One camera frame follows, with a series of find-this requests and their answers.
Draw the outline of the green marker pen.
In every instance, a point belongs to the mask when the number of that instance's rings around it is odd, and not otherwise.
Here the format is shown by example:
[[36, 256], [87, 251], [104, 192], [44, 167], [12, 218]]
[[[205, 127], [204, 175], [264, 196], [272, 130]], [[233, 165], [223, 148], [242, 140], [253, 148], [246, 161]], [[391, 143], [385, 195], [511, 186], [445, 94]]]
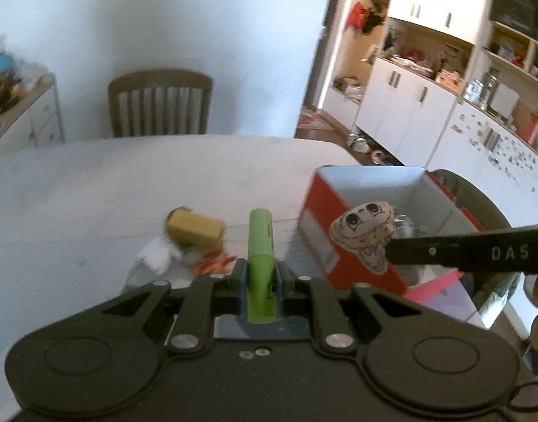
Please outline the green marker pen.
[[277, 320], [276, 261], [269, 210], [255, 209], [250, 213], [247, 270], [248, 320], [258, 325], [273, 323]]

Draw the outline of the white drawer sideboard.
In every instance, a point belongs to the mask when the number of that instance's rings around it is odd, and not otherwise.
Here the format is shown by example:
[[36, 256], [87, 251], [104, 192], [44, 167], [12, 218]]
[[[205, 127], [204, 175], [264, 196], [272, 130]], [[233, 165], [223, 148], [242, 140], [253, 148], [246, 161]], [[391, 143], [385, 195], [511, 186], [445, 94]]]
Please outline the white drawer sideboard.
[[15, 106], [0, 113], [0, 154], [65, 143], [55, 77], [44, 74]]

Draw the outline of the dark wooden chair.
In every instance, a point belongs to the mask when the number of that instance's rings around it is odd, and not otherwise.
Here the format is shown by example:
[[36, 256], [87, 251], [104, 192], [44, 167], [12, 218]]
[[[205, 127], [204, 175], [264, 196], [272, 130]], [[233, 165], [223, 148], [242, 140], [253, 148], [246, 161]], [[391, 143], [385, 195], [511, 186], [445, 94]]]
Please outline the dark wooden chair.
[[108, 84], [116, 138], [207, 133], [214, 81], [206, 74], [159, 69], [135, 71]]

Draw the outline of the red patterned doormat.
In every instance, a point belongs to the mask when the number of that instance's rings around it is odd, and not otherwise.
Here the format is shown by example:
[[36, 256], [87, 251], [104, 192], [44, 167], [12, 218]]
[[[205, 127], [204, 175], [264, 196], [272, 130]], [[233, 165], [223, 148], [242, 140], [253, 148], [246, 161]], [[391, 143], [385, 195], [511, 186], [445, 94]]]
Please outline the red patterned doormat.
[[321, 114], [309, 108], [300, 112], [297, 130], [333, 130], [334, 126]]

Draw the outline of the cartoon face plush doll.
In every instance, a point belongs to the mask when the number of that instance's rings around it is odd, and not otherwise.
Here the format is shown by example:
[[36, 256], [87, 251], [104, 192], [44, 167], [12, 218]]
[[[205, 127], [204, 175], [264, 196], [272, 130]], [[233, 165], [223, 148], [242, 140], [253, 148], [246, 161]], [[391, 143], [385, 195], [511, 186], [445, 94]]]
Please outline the cartoon face plush doll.
[[371, 201], [345, 211], [329, 227], [334, 244], [355, 254], [371, 273], [388, 269], [385, 247], [393, 239], [395, 213], [384, 201]]

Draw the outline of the orange small toy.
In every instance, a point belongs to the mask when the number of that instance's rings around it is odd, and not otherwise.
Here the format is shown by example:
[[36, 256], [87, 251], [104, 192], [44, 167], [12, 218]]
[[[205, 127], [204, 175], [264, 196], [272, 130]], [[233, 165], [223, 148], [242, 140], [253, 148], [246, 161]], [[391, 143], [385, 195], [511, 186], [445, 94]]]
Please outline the orange small toy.
[[231, 273], [237, 260], [235, 255], [226, 254], [224, 251], [209, 252], [194, 266], [194, 276]]

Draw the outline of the silver foil snack bag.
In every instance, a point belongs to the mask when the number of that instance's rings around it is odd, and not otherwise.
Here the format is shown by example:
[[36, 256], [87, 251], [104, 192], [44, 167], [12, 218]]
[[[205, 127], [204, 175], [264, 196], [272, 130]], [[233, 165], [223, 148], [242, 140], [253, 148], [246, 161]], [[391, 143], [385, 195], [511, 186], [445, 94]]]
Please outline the silver foil snack bag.
[[394, 238], [422, 237], [426, 236], [427, 233], [428, 227], [416, 224], [410, 216], [403, 213], [395, 215]]

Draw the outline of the bag of white beads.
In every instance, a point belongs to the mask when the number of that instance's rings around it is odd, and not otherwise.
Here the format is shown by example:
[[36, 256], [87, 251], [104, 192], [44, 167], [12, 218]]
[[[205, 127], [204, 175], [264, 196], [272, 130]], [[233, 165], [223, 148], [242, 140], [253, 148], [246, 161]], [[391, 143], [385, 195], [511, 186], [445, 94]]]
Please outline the bag of white beads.
[[144, 273], [161, 275], [182, 258], [183, 251], [170, 239], [155, 237], [138, 252], [134, 267]]

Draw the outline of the red white cardboard box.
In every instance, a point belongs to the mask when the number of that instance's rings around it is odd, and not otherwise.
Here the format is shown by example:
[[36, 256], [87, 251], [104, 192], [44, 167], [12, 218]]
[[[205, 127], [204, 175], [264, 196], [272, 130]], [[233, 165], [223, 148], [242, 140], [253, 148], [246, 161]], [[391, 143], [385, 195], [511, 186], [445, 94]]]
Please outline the red white cardboard box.
[[307, 189], [298, 229], [329, 283], [367, 283], [424, 303], [457, 282], [456, 269], [393, 266], [385, 247], [395, 237], [471, 234], [482, 225], [423, 168], [326, 166]]

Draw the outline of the yellow cardboard box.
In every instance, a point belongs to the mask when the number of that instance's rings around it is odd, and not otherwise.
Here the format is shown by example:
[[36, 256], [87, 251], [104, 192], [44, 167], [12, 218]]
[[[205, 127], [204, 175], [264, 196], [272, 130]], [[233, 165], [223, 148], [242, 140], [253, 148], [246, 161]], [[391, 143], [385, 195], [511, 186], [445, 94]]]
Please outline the yellow cardboard box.
[[183, 247], [220, 250], [226, 226], [217, 219], [177, 208], [166, 218], [165, 230], [171, 241]]

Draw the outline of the white wall cabinet unit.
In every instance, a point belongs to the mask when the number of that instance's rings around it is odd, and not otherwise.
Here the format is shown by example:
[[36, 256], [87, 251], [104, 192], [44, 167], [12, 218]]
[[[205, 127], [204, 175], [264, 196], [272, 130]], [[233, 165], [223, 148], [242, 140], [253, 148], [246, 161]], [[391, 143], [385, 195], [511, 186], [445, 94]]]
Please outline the white wall cabinet unit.
[[[356, 2], [362, 30], [345, 28]], [[317, 107], [538, 224], [538, 0], [344, 0]]]

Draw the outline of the red hanging clothes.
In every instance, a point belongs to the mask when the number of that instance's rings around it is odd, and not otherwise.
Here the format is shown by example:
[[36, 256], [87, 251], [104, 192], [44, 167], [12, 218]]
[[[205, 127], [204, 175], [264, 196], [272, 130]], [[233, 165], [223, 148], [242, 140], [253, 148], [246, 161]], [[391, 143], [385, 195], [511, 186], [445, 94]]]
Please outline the red hanging clothes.
[[362, 30], [366, 25], [370, 16], [370, 10], [364, 7], [360, 2], [356, 2], [345, 22], [345, 28], [353, 28], [354, 30]]

